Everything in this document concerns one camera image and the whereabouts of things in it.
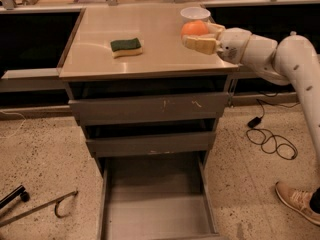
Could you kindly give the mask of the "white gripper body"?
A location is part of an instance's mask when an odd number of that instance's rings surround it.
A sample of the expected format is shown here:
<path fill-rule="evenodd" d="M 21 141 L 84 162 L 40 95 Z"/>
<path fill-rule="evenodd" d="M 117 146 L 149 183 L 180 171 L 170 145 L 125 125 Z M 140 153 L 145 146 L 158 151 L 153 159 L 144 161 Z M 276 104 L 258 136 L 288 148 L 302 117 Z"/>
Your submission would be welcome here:
<path fill-rule="evenodd" d="M 219 37 L 220 42 L 217 55 L 224 61 L 239 64 L 252 33 L 240 28 L 230 28 L 223 31 Z"/>

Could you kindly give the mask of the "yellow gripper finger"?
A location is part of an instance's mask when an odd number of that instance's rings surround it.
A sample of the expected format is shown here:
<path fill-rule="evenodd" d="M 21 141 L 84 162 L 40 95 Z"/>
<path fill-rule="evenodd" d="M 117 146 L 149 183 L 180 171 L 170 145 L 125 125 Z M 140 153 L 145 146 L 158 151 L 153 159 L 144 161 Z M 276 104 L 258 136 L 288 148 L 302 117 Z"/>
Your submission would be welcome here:
<path fill-rule="evenodd" d="M 208 22 L 207 27 L 209 35 L 215 39 L 218 39 L 219 36 L 225 31 L 225 27 L 223 25 L 219 25 L 212 22 Z"/>
<path fill-rule="evenodd" d="M 188 49 L 206 55 L 212 55 L 216 53 L 220 48 L 220 42 L 211 35 L 184 35 L 182 37 L 182 44 Z"/>

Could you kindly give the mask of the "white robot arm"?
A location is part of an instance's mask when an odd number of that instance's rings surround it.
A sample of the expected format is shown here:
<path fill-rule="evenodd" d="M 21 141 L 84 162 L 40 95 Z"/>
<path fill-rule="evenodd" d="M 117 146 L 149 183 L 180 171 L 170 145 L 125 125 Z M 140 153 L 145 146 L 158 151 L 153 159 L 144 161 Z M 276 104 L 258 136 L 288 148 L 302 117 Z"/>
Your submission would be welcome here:
<path fill-rule="evenodd" d="M 183 25 L 181 40 L 188 49 L 241 64 L 271 83 L 292 85 L 320 157 L 320 63 L 307 38 L 291 34 L 277 42 L 241 28 L 192 21 Z"/>

